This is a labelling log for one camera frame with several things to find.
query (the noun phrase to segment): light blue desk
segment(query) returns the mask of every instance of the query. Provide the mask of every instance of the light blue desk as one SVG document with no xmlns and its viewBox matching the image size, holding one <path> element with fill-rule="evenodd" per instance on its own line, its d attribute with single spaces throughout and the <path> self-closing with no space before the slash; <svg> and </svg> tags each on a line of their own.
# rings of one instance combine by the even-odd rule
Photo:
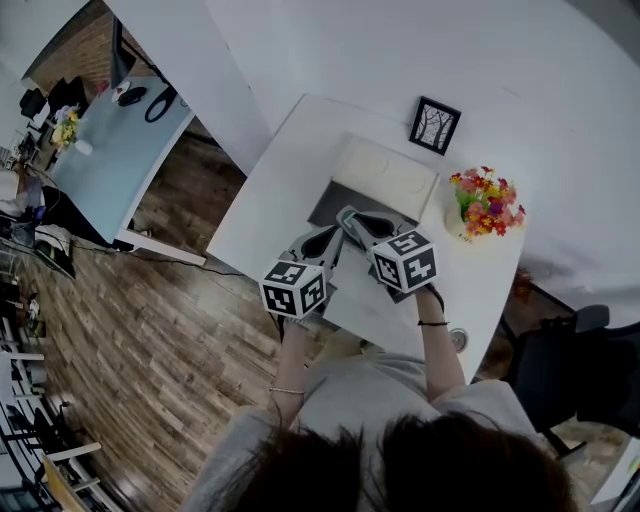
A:
<svg viewBox="0 0 640 512">
<path fill-rule="evenodd" d="M 78 138 L 89 142 L 93 152 L 87 156 L 70 147 L 55 163 L 51 177 L 107 242 L 118 239 L 203 265 L 201 256 L 127 229 L 153 177 L 194 117 L 177 97 L 164 116 L 147 123 L 144 114 L 166 85 L 156 77 L 130 80 L 132 88 L 147 88 L 142 100 L 119 107 L 111 102 L 111 90 L 96 98 L 78 126 Z"/>
</svg>

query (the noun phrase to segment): flower vase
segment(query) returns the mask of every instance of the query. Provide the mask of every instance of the flower vase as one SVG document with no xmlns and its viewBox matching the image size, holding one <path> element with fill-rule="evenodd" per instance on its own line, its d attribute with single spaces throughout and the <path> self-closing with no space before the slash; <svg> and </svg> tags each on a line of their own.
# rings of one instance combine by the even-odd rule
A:
<svg viewBox="0 0 640 512">
<path fill-rule="evenodd" d="M 467 244 L 473 243 L 473 239 L 467 234 L 467 227 L 462 221 L 460 204 L 457 201 L 453 205 L 451 205 L 451 207 L 447 211 L 447 214 L 444 218 L 444 226 L 454 238 L 457 238 L 461 242 Z"/>
<path fill-rule="evenodd" d="M 77 141 L 75 141 L 74 146 L 83 155 L 89 156 L 93 152 L 93 146 L 86 140 L 78 139 Z"/>
</svg>

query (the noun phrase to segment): brick wall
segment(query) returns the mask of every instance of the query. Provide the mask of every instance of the brick wall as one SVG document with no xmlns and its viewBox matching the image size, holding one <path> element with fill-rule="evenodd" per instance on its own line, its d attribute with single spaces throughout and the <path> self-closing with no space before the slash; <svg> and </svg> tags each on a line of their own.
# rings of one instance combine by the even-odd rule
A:
<svg viewBox="0 0 640 512">
<path fill-rule="evenodd" d="M 109 81 L 112 21 L 113 15 L 102 0 L 92 0 L 51 40 L 27 76 L 45 95 L 61 78 L 70 82 L 80 76 L 91 101 L 96 86 Z M 146 57 L 126 28 L 123 37 Z M 153 72 L 138 59 L 131 74 L 142 76 Z"/>
</svg>

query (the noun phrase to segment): black wristband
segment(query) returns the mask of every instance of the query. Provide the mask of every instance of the black wristband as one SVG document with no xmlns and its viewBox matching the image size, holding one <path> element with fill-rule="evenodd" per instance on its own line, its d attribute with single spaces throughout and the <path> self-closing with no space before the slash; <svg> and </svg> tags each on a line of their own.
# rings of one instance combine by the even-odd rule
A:
<svg viewBox="0 0 640 512">
<path fill-rule="evenodd" d="M 428 325 L 429 327 L 440 327 L 441 325 L 449 325 L 449 322 L 423 322 L 422 320 L 418 320 L 418 326 L 422 327 L 423 325 Z"/>
</svg>

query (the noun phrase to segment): potted plant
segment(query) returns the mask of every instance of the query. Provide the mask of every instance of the potted plant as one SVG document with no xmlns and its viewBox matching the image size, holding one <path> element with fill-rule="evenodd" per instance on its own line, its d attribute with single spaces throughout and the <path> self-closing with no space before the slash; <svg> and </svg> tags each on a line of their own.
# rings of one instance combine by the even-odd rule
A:
<svg viewBox="0 0 640 512">
<path fill-rule="evenodd" d="M 445 224 L 453 236 L 467 243 L 490 233 L 504 236 L 507 229 L 522 226 L 526 215 L 522 205 L 512 211 L 518 197 L 513 182 L 504 178 L 494 181 L 494 169 L 480 169 L 469 169 L 449 179 L 456 188 L 456 203 L 447 213 Z"/>
<path fill-rule="evenodd" d="M 78 131 L 78 108 L 62 107 L 55 114 L 56 127 L 51 135 L 51 140 L 60 148 L 68 148 L 74 144 L 76 149 L 85 155 L 90 155 L 93 147 L 87 141 L 78 139 L 76 132 Z"/>
</svg>

